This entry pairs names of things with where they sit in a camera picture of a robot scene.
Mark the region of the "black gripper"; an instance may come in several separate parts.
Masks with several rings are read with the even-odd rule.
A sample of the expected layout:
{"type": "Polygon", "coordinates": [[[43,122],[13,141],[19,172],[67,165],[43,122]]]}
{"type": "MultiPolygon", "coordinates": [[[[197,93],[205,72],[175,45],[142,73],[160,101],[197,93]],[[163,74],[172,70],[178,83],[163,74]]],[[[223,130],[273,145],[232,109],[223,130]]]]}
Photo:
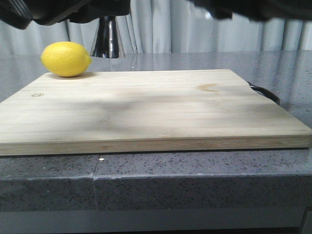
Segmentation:
{"type": "Polygon", "coordinates": [[[89,23],[105,16],[125,16],[130,13],[130,0],[30,0],[33,21],[53,25],[69,19],[74,23],[89,23]]]}
{"type": "Polygon", "coordinates": [[[312,20],[310,0],[193,0],[214,19],[231,19],[239,14],[252,21],[271,19],[312,20]]]}

